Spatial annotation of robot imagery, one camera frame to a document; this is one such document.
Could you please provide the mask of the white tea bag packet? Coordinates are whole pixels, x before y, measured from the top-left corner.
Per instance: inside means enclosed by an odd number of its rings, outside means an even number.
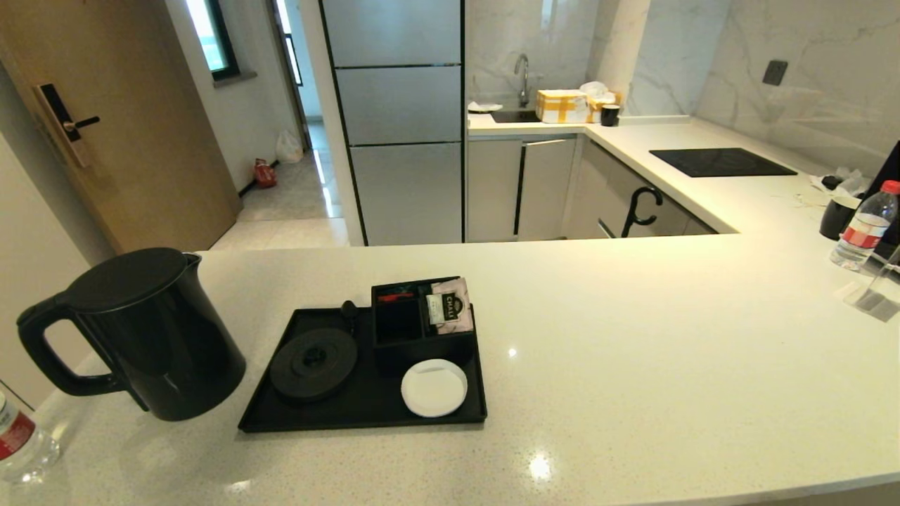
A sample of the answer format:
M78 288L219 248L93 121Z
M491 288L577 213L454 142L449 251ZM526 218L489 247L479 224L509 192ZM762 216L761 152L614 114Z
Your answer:
M425 295L428 323L437 335L475 330L466 279L453 278L430 284Z

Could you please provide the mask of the black electric kettle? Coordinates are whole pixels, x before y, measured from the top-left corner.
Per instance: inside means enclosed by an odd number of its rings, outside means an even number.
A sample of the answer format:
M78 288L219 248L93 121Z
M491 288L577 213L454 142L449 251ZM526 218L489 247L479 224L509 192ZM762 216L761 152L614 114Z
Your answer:
M245 358L200 285L202 257L169 247L112 257L16 321L20 343L65 394L125 391L165 422L197 417L238 387ZM109 367L82 377L49 346L46 330L74 324Z

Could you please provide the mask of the clear water bottle red cap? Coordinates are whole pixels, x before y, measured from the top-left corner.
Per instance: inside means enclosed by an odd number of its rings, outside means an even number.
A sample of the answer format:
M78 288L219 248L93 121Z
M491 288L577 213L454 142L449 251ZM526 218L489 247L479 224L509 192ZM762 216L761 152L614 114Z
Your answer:
M59 454L58 442L0 391L0 480L41 481Z
M900 181L886 180L864 199L830 253L840 268L861 271L900 212Z

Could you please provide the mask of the black round kettle base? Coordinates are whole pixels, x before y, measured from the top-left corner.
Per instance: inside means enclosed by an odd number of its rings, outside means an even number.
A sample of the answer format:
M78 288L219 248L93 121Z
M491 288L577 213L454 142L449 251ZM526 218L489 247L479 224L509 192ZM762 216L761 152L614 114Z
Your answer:
M340 316L341 324L303 330L274 355L268 378L280 397L296 403L320 401L350 377L358 361L354 336L358 307L347 300L340 307Z

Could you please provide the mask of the black compartment organizer box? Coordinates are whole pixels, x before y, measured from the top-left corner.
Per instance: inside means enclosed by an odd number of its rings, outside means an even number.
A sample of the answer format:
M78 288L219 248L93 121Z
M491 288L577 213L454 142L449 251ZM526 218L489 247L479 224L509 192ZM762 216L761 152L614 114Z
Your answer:
M453 278L460 276L373 286L373 349L380 370L403 375L424 360L449 360L461 368L472 361L477 348L476 324L473 331L437 335L428 323L425 295L430 292L430 284ZM414 292L416 297L388 304L376 301L378 295L390 292Z

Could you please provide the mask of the grey kitchen base cabinets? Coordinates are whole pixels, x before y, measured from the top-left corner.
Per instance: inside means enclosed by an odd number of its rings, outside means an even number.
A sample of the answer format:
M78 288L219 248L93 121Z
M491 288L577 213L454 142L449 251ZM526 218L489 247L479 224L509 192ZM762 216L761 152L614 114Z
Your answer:
M620 239L630 197L643 186L656 187L583 136L470 137L465 239ZM641 196L638 215L657 221L634 225L627 239L711 233L662 194L662 206Z

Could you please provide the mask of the white round coaster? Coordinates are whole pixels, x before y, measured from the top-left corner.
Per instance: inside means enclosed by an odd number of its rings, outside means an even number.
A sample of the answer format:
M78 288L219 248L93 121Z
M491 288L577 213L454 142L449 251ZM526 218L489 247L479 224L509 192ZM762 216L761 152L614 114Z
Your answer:
M449 360L418 362L401 379L405 406L419 417L443 417L459 409L468 394L468 378Z

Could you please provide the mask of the silver refrigerator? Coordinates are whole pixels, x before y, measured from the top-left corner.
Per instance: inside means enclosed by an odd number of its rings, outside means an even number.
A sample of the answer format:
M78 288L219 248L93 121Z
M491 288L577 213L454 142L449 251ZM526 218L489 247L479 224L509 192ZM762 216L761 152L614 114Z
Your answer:
M364 240L463 240L464 0L319 0Z

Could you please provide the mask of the chrome kitchen faucet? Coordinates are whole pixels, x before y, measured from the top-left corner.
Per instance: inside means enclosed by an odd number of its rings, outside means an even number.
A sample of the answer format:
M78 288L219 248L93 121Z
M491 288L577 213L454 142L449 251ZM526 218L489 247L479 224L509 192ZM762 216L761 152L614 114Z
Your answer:
M529 88L529 58L526 53L521 53L515 61L514 73L520 77L520 90L518 90L517 101L520 109L527 108L530 102Z

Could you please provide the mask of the white plastic bag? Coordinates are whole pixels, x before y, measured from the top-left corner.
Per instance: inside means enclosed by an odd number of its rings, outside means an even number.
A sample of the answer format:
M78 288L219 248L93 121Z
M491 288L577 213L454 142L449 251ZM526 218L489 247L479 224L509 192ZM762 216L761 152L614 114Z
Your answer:
M302 142L292 132L283 129L276 139L276 159L281 164L295 164L304 157Z

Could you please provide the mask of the narrow dark framed hallway window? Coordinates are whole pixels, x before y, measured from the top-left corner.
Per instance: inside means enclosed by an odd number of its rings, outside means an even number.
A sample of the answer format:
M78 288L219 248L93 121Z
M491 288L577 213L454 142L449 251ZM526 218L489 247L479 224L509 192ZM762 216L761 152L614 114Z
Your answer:
M290 64L290 69L292 70L293 79L295 80L296 86L300 88L303 86L301 67L296 56L295 40L293 39L292 26L290 26L288 8L286 6L285 0L274 0L274 3L276 3L276 10L281 26L281 32L283 33L284 46L288 55L288 61Z

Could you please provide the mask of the black mug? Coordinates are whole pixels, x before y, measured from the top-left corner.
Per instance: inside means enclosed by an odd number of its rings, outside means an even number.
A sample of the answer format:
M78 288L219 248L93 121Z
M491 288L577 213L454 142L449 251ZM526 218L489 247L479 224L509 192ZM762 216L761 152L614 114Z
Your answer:
M837 196L830 199L824 210L819 233L830 240L839 240L841 234L857 212L861 199L855 196Z

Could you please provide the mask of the white crumpled tissue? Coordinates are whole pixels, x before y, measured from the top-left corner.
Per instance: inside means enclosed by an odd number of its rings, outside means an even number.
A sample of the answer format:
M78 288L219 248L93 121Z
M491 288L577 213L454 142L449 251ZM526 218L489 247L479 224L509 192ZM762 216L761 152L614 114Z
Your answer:
M826 191L826 189L824 189L820 183L820 179L823 176L809 177L811 186L813 186L814 189L823 194L827 204L829 204L830 199L837 196L855 196L861 199L861 196L864 195L865 191L868 188L868 184L871 182L868 177L862 175L861 171L857 169L847 169L846 167L839 167L839 169L837 169L837 172L833 175L842 177L844 181L843 183L841 183L841 185L836 187L836 189L830 192Z

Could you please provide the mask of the black gold door lock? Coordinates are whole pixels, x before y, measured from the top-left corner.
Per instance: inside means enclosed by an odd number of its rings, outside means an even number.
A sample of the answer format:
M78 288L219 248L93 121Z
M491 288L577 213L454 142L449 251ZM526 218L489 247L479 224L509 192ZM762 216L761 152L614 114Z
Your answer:
M101 118L97 115L86 119L72 118L70 112L59 96L55 84L38 84L33 89L38 103L51 119L51 125L59 138L63 141L65 152L69 154L80 169L88 169L92 166L92 157L83 141L81 129L87 128L94 124L99 124Z

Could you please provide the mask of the white tall cabinet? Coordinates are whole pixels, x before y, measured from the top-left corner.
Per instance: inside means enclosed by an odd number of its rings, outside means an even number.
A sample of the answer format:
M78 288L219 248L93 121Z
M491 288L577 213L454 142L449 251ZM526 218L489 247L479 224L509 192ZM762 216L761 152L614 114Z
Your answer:
M17 318L112 255L102 235L58 220L0 134L0 390L22 409L35 411L55 387L20 343Z

